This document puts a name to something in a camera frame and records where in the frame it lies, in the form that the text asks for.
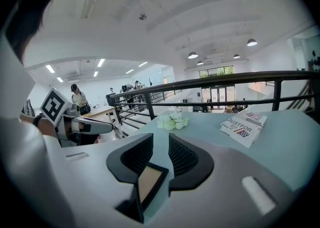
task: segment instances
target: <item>white flower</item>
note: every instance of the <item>white flower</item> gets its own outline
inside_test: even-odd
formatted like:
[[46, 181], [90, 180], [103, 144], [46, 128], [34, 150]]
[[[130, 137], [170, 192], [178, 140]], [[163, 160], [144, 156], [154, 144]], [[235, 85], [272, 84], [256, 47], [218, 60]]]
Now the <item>white flower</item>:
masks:
[[181, 112], [173, 112], [168, 115], [171, 119], [178, 120], [182, 118], [182, 113]]
[[186, 125], [188, 125], [188, 120], [189, 118], [184, 118], [182, 119], [182, 123], [183, 123], [183, 126], [185, 127]]
[[175, 121], [174, 120], [170, 120], [169, 122], [165, 122], [163, 125], [163, 128], [165, 130], [173, 130], [175, 128]]
[[170, 122], [172, 119], [169, 117], [169, 115], [164, 115], [164, 116], [161, 116], [160, 117], [162, 120], [163, 120], [163, 122]]
[[159, 119], [157, 122], [158, 122], [158, 128], [159, 129], [163, 129], [164, 128], [164, 124], [165, 124], [163, 119]]
[[183, 127], [184, 127], [184, 124], [183, 124], [182, 122], [176, 122], [176, 123], [175, 123], [175, 128], [176, 128], [177, 130], [182, 129]]
[[188, 118], [182, 118], [181, 112], [173, 112], [158, 118], [158, 128], [165, 130], [181, 130], [188, 125]]

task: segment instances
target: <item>table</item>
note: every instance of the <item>table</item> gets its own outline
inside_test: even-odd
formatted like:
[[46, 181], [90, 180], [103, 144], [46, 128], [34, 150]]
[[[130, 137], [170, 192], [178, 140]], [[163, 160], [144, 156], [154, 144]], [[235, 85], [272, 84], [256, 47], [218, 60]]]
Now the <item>table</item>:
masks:
[[97, 108], [97, 109], [92, 109], [89, 113], [86, 113], [86, 114], [82, 115], [82, 117], [94, 119], [94, 118], [96, 118], [98, 116], [107, 115], [109, 117], [110, 123], [113, 124], [110, 113], [112, 113], [112, 115], [113, 115], [113, 117], [115, 119], [115, 124], [117, 125], [117, 128], [118, 128], [118, 130], [120, 132], [120, 135], [122, 137], [124, 137], [125, 135], [122, 132], [121, 125], [120, 125], [118, 116], [116, 114], [116, 108], [114, 106], [105, 105], [105, 106], [102, 106], [102, 107]]
[[250, 148], [222, 133], [220, 123], [234, 113], [182, 112], [189, 118], [187, 127], [167, 131], [157, 127], [157, 119], [140, 128], [136, 134], [153, 133], [151, 163], [169, 169], [169, 174], [145, 215], [153, 216], [168, 199], [169, 181], [174, 178], [169, 158], [169, 133], [193, 137], [208, 144], [217, 144], [241, 151], [282, 179], [291, 190], [305, 186], [314, 173], [320, 156], [320, 125], [299, 110], [261, 112], [267, 116], [264, 129]]

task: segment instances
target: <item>black hair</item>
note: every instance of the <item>black hair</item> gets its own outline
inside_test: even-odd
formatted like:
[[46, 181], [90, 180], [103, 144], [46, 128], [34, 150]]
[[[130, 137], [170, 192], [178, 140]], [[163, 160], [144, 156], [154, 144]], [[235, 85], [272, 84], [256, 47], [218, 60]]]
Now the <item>black hair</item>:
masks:
[[6, 37], [21, 63], [25, 49], [33, 36], [39, 31], [46, 7], [52, 0], [21, 0], [13, 15]]

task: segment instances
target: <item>glass door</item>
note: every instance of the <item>glass door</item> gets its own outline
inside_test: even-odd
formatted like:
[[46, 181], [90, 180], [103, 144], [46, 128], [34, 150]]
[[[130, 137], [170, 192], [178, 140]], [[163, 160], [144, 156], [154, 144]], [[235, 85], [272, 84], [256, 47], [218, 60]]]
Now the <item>glass door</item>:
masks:
[[[217, 88], [211, 88], [211, 99], [213, 103], [219, 102], [219, 97], [218, 97], [218, 89]], [[213, 106], [214, 110], [219, 109], [219, 106]]]
[[[226, 88], [225, 87], [220, 87], [218, 92], [219, 95], [219, 101], [218, 102], [225, 102], [226, 101]], [[218, 109], [225, 109], [225, 106], [217, 106]]]
[[202, 88], [202, 102], [209, 102], [211, 99], [210, 88]]

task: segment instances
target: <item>american flag print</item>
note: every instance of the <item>american flag print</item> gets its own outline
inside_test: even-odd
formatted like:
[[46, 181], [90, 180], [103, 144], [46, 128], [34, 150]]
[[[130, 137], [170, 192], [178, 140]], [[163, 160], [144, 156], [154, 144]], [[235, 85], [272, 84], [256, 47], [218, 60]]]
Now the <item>american flag print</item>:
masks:
[[244, 129], [240, 128], [234, 131], [235, 133], [237, 133], [238, 135], [242, 136], [243, 138], [249, 136], [250, 134], [245, 131]]

